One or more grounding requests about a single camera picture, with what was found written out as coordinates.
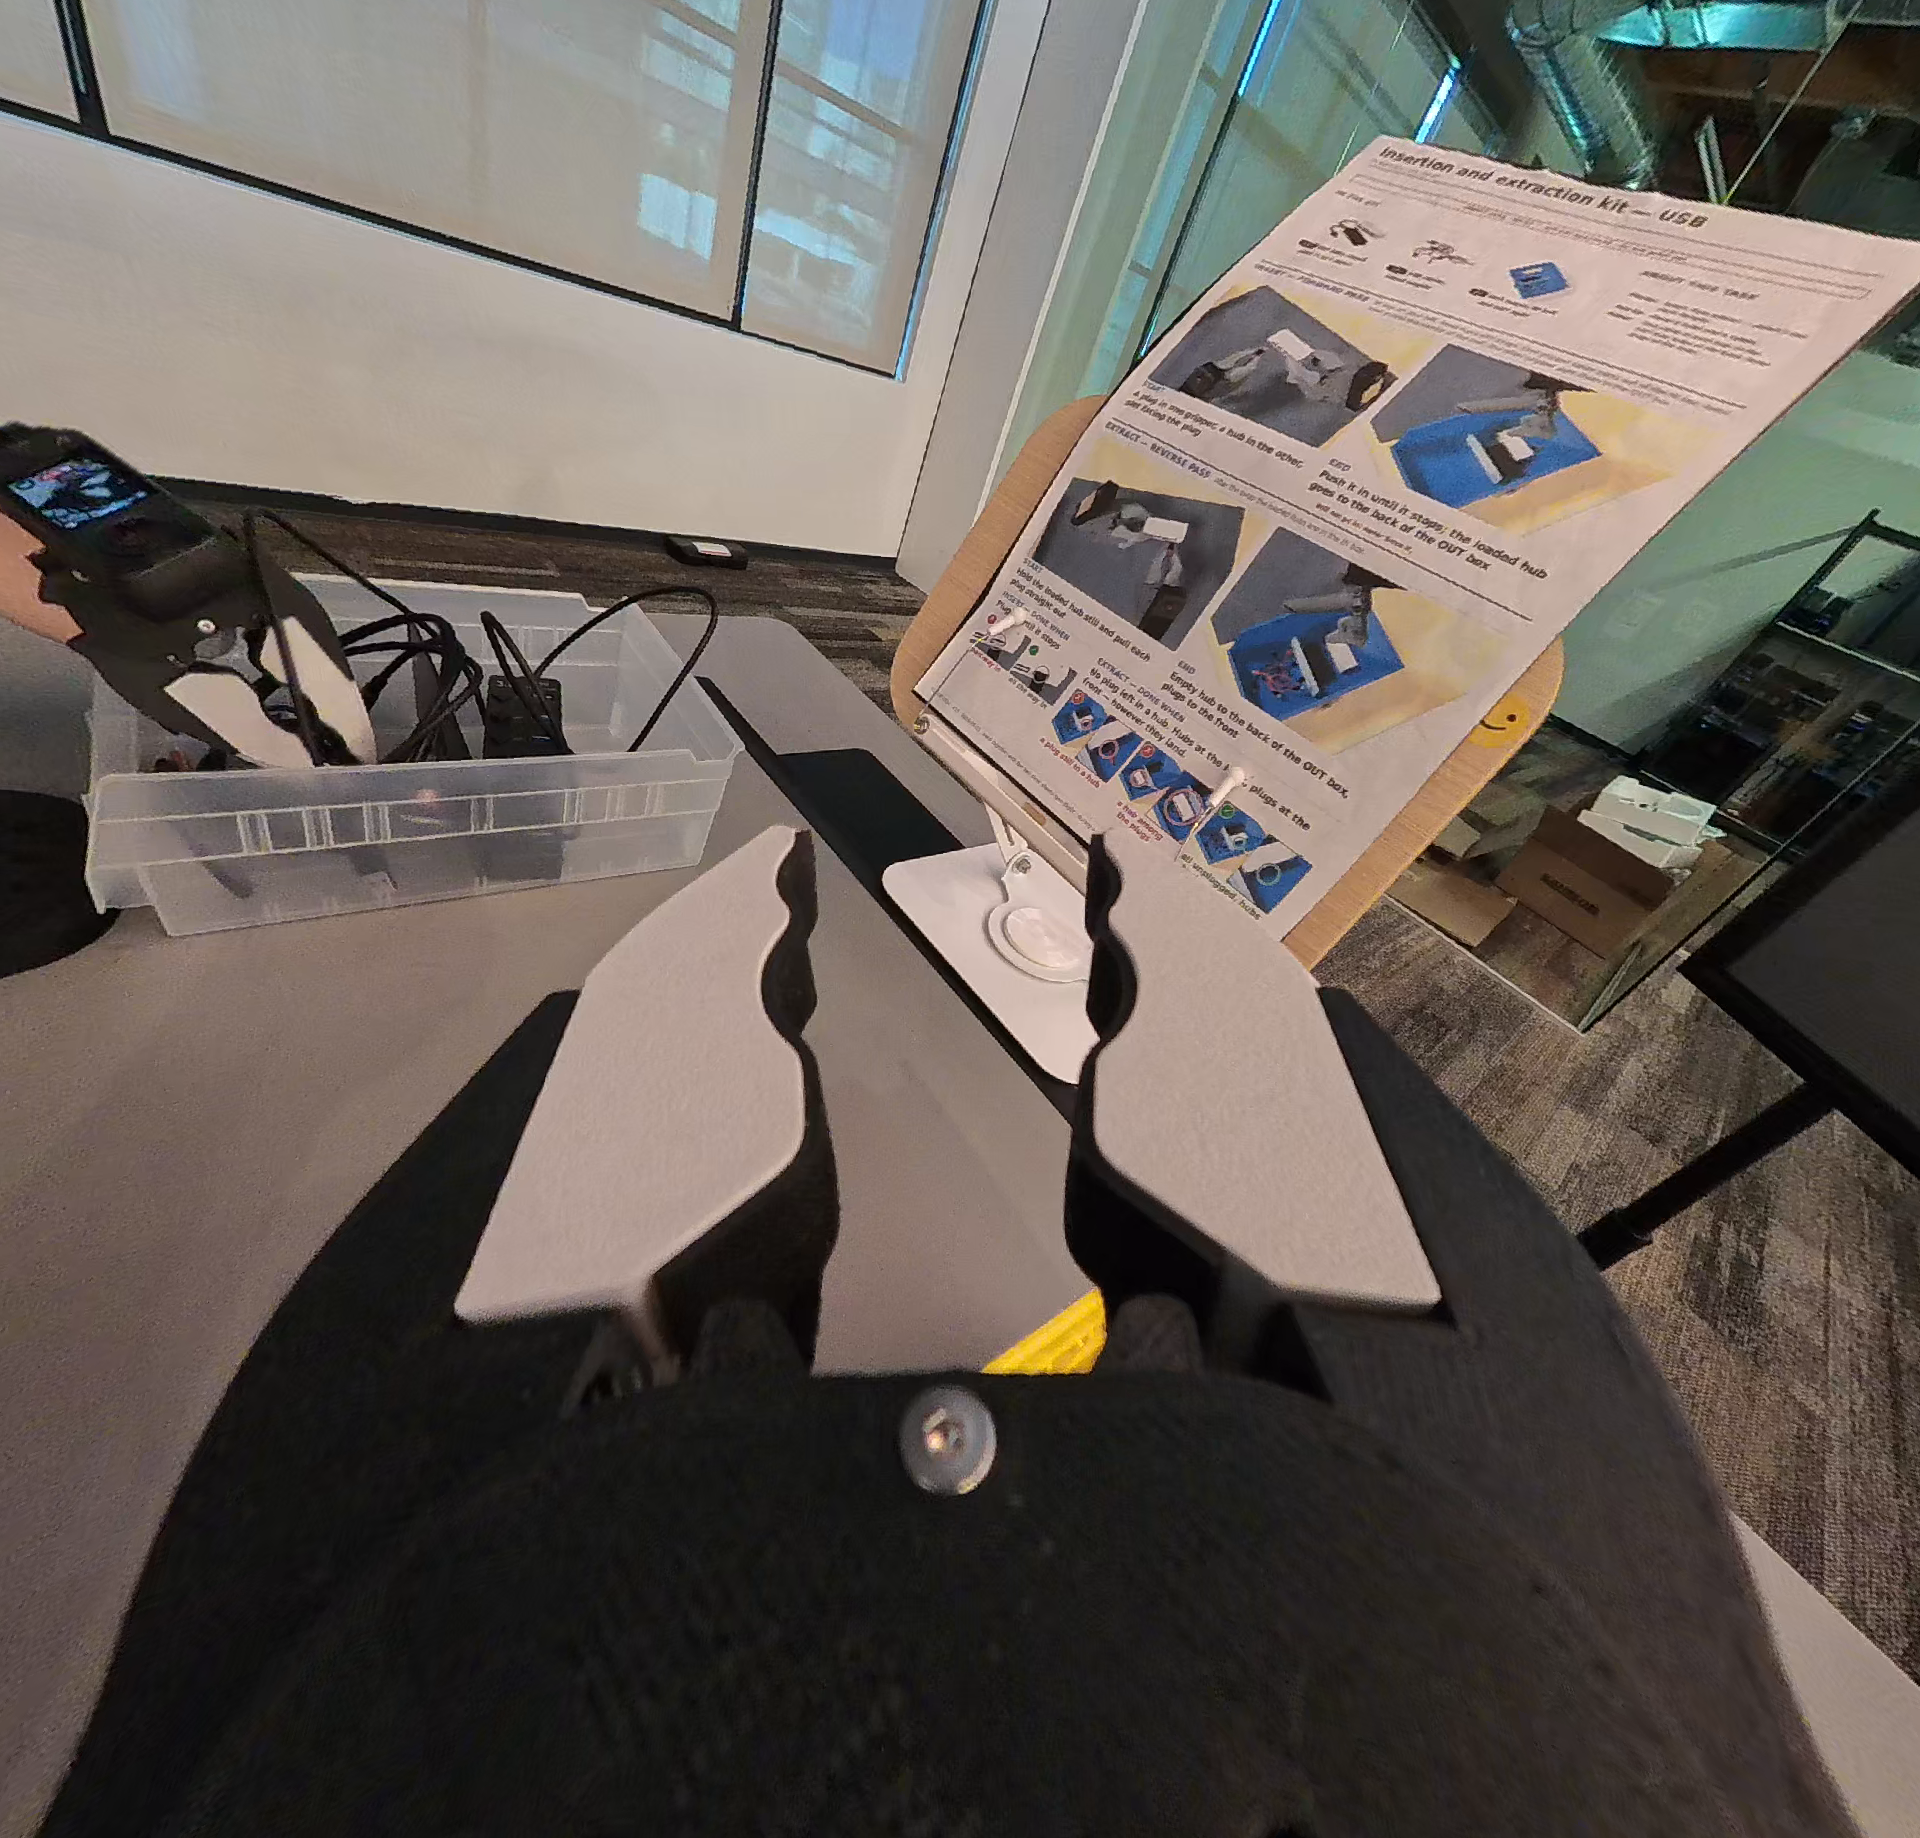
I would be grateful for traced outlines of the clear plastic bin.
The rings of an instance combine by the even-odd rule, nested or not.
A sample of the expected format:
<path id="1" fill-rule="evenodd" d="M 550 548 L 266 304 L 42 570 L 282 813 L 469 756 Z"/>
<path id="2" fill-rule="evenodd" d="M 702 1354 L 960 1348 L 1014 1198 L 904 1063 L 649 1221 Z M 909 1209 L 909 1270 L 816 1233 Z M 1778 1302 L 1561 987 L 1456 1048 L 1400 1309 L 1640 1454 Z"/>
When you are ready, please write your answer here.
<path id="1" fill-rule="evenodd" d="M 568 756 L 330 769 L 198 767 L 107 686 L 88 712 L 87 887 L 171 936 L 697 866 L 740 741 L 644 608 L 554 665 Z"/>

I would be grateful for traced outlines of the printed instruction poster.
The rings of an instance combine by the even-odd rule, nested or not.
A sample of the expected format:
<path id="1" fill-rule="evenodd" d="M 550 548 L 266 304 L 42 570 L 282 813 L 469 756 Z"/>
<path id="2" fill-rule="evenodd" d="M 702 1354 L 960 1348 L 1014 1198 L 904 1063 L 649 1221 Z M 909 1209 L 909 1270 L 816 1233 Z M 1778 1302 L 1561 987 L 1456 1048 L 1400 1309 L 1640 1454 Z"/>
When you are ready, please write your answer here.
<path id="1" fill-rule="evenodd" d="M 1273 936 L 1917 297 L 1908 237 L 1379 137 L 1155 343 L 916 676 L 1032 841 Z"/>

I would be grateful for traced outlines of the dark flat slab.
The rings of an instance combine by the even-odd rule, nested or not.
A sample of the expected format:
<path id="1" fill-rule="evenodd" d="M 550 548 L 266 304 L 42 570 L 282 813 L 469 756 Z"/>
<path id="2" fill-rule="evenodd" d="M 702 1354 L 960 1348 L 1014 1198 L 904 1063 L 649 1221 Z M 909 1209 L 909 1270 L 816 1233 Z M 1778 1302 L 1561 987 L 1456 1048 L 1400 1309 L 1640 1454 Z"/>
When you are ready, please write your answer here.
<path id="1" fill-rule="evenodd" d="M 1020 1066 L 1022 1073 L 1038 1086 L 1047 1103 L 1054 1105 L 1060 1115 L 1072 1118 L 1074 1088 L 1052 1077 L 1026 1054 L 1020 1039 L 940 956 L 930 938 L 915 925 L 885 886 L 885 875 L 892 866 L 960 852 L 963 841 L 874 752 L 858 746 L 779 749 L 766 741 L 709 673 L 695 676 L 695 684 L 728 722 L 757 767 L 881 905 L 932 973 L 994 1036 L 1000 1050 Z"/>

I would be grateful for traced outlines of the yellow plastic bin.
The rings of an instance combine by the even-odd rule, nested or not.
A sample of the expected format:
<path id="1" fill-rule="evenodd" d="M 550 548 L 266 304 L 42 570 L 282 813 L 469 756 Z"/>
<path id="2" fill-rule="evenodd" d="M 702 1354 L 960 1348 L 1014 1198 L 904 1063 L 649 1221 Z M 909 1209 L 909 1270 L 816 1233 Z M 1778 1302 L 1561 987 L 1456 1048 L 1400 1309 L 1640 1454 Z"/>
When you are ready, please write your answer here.
<path id="1" fill-rule="evenodd" d="M 1074 1298 L 1068 1307 L 996 1354 L 981 1369 L 987 1376 L 1076 1376 L 1094 1369 L 1108 1341 L 1108 1313 L 1099 1289 Z"/>

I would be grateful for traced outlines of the stack of white boxes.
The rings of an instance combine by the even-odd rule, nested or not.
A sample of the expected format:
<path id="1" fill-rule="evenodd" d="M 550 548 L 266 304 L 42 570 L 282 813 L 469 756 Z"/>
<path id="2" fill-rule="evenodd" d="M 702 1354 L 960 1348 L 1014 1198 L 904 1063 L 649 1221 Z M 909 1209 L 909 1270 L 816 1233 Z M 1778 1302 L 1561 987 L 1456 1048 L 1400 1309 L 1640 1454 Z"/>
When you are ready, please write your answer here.
<path id="1" fill-rule="evenodd" d="M 1669 792 L 1629 774 L 1608 780 L 1577 813 L 1577 822 L 1656 870 L 1687 870 L 1709 841 L 1725 835 L 1711 799 Z"/>

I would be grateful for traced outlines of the person's left hand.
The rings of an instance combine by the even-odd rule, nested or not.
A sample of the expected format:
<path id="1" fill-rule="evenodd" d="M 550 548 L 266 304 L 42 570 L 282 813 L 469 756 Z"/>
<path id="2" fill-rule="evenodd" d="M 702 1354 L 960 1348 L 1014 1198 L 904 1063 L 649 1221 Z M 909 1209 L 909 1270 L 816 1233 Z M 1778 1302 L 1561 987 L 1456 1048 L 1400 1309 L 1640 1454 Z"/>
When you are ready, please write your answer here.
<path id="1" fill-rule="evenodd" d="M 3 516 L 3 620 L 57 645 L 72 645 L 80 625 L 42 595 L 42 545 L 30 529 Z"/>

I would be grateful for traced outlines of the black side table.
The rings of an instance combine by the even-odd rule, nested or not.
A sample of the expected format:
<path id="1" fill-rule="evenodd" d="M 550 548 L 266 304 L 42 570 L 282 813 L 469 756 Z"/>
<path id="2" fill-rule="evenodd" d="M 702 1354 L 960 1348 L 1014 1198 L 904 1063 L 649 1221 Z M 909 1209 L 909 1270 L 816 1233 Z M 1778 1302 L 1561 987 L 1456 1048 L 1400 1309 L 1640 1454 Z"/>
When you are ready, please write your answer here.
<path id="1" fill-rule="evenodd" d="M 1906 1171 L 1919 1170 L 1919 794 L 1882 794 L 1682 975 Z"/>

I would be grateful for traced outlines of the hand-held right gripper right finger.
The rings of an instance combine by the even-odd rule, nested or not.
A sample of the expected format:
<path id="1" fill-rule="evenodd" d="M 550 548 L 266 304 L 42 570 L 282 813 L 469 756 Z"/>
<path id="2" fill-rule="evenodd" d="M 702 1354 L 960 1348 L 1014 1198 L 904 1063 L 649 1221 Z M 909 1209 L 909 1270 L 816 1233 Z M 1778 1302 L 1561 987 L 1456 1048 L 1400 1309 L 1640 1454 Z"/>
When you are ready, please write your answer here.
<path id="1" fill-rule="evenodd" d="M 1311 969 L 1128 834 L 1089 846 L 1066 1244 L 1110 1338 L 1133 1305 L 1196 1355 L 1282 1376 L 1301 1309 L 1436 1316 L 1442 1284 Z"/>

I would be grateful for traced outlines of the white rounded board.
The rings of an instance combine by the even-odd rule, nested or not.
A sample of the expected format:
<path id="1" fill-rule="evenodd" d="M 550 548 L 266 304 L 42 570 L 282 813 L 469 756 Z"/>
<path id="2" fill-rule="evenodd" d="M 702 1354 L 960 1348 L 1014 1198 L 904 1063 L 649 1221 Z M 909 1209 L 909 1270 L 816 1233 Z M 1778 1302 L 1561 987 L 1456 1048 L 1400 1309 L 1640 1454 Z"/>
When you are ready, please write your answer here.
<path id="1" fill-rule="evenodd" d="M 1074 883 L 1031 849 L 972 843 L 901 859 L 881 886 L 1044 1077 L 1080 1080 L 1097 1038 Z"/>

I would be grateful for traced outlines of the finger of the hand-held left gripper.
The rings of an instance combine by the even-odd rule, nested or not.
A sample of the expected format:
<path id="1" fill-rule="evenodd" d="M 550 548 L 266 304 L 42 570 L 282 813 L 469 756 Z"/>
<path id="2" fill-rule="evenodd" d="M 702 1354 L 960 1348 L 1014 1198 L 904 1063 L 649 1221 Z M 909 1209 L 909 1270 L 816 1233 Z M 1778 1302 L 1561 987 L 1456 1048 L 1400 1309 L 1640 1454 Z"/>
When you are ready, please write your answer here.
<path id="1" fill-rule="evenodd" d="M 349 764 L 378 764 L 378 741 L 362 684 L 325 613 L 278 613 L 262 638 L 262 652 L 262 671 L 289 690 L 300 719 L 317 722 L 337 739 Z"/>
<path id="2" fill-rule="evenodd" d="M 284 708 L 270 710 L 262 686 L 215 663 L 171 661 L 159 696 L 190 722 L 186 730 L 257 769 L 313 769 L 325 764 L 325 737 L 296 687 L 284 687 Z"/>

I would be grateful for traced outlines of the black mesh wrist rest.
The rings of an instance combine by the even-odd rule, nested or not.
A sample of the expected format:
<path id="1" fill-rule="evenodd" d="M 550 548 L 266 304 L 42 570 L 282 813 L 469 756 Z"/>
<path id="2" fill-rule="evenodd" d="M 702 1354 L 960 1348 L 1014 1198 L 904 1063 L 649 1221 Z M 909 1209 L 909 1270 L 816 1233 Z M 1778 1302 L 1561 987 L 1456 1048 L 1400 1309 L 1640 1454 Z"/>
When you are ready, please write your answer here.
<path id="1" fill-rule="evenodd" d="M 76 797 L 3 792 L 3 978 L 62 961 L 120 914 L 87 881 L 88 815 Z"/>

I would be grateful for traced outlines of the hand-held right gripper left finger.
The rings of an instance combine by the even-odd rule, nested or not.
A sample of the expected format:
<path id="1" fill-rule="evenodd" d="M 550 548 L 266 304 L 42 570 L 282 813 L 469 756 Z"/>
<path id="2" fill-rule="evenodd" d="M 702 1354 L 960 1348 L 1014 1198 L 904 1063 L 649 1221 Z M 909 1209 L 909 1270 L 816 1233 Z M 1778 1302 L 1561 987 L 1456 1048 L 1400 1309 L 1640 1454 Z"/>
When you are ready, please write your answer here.
<path id="1" fill-rule="evenodd" d="M 454 1298 L 469 1325 L 603 1313 L 684 1367 L 714 1305 L 819 1349 L 837 1157 L 806 1028 L 816 852 L 771 825 L 591 967 Z"/>

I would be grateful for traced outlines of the black table leg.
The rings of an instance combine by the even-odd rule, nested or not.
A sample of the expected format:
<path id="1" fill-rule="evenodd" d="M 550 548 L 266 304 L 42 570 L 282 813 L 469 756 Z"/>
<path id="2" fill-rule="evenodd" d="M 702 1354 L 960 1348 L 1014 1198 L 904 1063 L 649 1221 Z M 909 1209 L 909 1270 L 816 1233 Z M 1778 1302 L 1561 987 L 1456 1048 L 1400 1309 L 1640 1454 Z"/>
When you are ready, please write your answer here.
<path id="1" fill-rule="evenodd" d="M 1658 1230 L 1813 1130 L 1834 1109 L 1837 1102 L 1826 1089 L 1813 1082 L 1800 1083 L 1644 1193 L 1606 1209 L 1578 1232 L 1578 1244 L 1601 1270 L 1621 1263 L 1647 1249 Z"/>

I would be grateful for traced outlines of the window with white blinds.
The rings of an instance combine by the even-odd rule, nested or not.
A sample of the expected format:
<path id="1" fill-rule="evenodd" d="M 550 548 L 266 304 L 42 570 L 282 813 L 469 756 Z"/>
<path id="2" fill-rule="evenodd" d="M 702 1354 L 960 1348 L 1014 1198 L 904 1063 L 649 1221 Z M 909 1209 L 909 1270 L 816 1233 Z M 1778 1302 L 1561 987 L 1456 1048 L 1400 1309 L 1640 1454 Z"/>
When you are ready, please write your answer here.
<path id="1" fill-rule="evenodd" d="M 5 0 L 5 99 L 896 376 L 992 0 Z"/>

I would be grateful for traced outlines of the cardboard box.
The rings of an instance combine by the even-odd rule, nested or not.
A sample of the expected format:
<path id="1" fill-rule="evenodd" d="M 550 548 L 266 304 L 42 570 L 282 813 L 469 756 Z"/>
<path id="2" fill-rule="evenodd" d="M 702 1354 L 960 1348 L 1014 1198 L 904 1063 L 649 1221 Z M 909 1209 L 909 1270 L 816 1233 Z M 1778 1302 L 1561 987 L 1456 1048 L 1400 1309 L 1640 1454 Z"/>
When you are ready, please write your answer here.
<path id="1" fill-rule="evenodd" d="M 1549 805 L 1494 883 L 1583 949 L 1616 959 L 1675 949 L 1760 870 L 1740 843 L 1725 840 L 1695 846 L 1682 870 L 1654 866 Z"/>

